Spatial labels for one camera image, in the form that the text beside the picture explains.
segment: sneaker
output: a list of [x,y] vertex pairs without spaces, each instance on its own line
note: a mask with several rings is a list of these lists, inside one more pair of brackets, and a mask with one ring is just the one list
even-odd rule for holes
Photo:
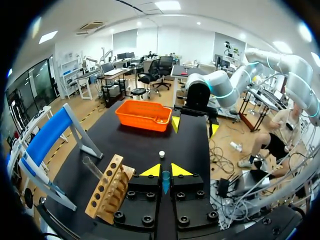
[[250,163],[249,159],[240,160],[237,163],[239,168],[251,168],[253,163]]

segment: white cap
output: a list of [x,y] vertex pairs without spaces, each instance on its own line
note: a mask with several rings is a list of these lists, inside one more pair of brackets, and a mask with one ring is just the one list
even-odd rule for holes
[[165,157],[165,152],[164,151],[160,151],[159,152],[159,156],[160,156],[160,158],[163,159]]

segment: black shorts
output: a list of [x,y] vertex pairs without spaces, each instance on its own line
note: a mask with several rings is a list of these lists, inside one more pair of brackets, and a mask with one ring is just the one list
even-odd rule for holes
[[269,152],[275,157],[276,163],[278,164],[282,158],[287,156],[287,152],[285,152],[285,144],[273,133],[269,132],[270,135],[270,143],[268,146],[262,145],[261,149],[268,149]]

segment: ceiling light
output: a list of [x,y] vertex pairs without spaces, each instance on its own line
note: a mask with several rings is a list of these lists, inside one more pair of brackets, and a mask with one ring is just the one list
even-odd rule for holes
[[41,38],[40,38],[40,41],[39,41],[39,44],[42,44],[50,39],[53,39],[54,36],[57,34],[58,31],[53,31],[53,32],[50,32],[46,35],[43,35]]
[[320,57],[314,52],[311,52],[311,55],[315,61],[315,64],[320,68]]
[[158,1],[154,4],[162,11],[181,10],[180,3],[178,1]]
[[9,69],[7,77],[9,77],[11,74],[12,74],[12,68]]
[[284,54],[292,54],[291,48],[283,41],[274,41],[275,47]]
[[307,27],[307,25],[304,22],[301,22],[299,24],[299,32],[301,37],[308,43],[310,43],[312,41],[312,35],[311,32],[309,30],[309,28]]
[[240,34],[240,38],[241,38],[242,40],[245,40],[245,39],[246,39],[246,35],[245,35],[244,33],[241,33],[241,34]]

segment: computer monitor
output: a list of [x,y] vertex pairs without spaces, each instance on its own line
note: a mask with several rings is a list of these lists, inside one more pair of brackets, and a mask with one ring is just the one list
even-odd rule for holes
[[221,60],[220,64],[221,64],[221,66],[224,66],[226,69],[228,69],[230,66],[230,62],[226,61],[226,60]]
[[127,58],[127,53],[120,53],[120,54],[117,54],[117,59],[120,60],[120,59],[126,59]]
[[134,58],[135,57],[135,53],[134,52],[127,52],[126,53],[126,58],[130,59],[130,58]]
[[111,62],[107,62],[101,65],[103,73],[107,73],[113,69],[115,69],[114,65]]

